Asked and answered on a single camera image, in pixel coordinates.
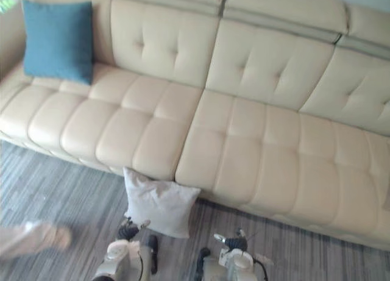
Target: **white pillow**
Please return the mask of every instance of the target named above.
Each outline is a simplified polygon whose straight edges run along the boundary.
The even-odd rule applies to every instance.
[[[136,224],[149,219],[148,228],[177,238],[189,238],[188,218],[199,188],[183,187],[175,182],[150,180],[129,168],[123,168],[129,207],[126,217]]]

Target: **black cable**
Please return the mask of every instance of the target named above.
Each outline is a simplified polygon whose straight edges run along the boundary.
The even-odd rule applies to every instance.
[[[262,268],[263,268],[263,272],[264,272],[264,281],[268,281],[268,275],[267,275],[267,270],[266,270],[266,267],[263,265],[263,263],[259,260],[256,260],[255,258],[253,258],[253,262],[254,263],[258,263]]]

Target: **sofa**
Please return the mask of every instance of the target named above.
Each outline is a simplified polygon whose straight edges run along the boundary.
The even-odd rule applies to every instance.
[[[390,251],[389,14],[340,0],[91,1],[92,85],[19,62],[0,83],[0,139]]]

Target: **gray carpet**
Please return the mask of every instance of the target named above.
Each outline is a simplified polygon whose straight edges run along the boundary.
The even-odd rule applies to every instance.
[[[126,209],[122,177],[2,143],[1,223],[3,226],[43,219],[73,230],[64,253],[0,262],[0,280],[90,280]],[[390,280],[390,253],[197,201],[190,220],[191,238],[158,235],[159,272],[152,281],[192,280],[200,248],[218,254],[214,233],[233,236],[237,227],[248,235],[249,252],[270,258],[270,281]],[[150,234],[139,235],[145,241]],[[259,280],[261,271],[257,268]]]

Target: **blue pillow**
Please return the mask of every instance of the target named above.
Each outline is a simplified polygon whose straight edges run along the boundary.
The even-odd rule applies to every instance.
[[[92,3],[40,4],[23,0],[24,72],[92,83]]]

